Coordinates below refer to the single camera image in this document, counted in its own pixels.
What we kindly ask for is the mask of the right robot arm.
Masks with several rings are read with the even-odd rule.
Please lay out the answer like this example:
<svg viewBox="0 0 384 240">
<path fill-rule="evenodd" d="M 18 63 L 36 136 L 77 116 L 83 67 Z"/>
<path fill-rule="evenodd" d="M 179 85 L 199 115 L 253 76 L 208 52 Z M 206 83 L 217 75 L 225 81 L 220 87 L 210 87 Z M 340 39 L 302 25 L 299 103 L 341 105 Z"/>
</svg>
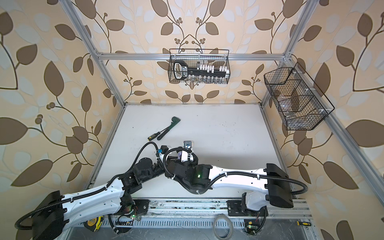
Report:
<svg viewBox="0 0 384 240">
<path fill-rule="evenodd" d="M 308 191 L 308 186 L 291 179 L 275 164 L 268 163 L 257 170 L 231 170 L 199 164 L 192 149 L 166 146 L 157 151 L 158 161 L 165 176 L 179 183 L 186 191 L 202 195 L 218 188 L 246 190 L 242 195 L 242 207 L 248 211 L 260 211 L 267 205 L 278 208 L 293 208 L 293 196 Z"/>
</svg>

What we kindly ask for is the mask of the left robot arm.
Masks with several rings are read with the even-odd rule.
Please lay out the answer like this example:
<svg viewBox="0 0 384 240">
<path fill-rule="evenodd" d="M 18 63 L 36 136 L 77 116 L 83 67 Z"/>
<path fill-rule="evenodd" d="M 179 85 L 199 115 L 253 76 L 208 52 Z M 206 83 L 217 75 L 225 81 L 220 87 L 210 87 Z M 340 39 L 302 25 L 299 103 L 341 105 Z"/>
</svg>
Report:
<svg viewBox="0 0 384 240">
<path fill-rule="evenodd" d="M 164 173 L 162 156 L 168 147 L 150 144 L 156 150 L 156 163 L 149 158 L 135 158 L 128 171 L 113 176 L 104 185 L 66 195 L 52 192 L 35 210 L 18 219 L 15 228 L 30 231 L 34 240 L 54 240 L 79 223 L 135 210 L 132 194 L 140 190 L 143 183 Z"/>
</svg>

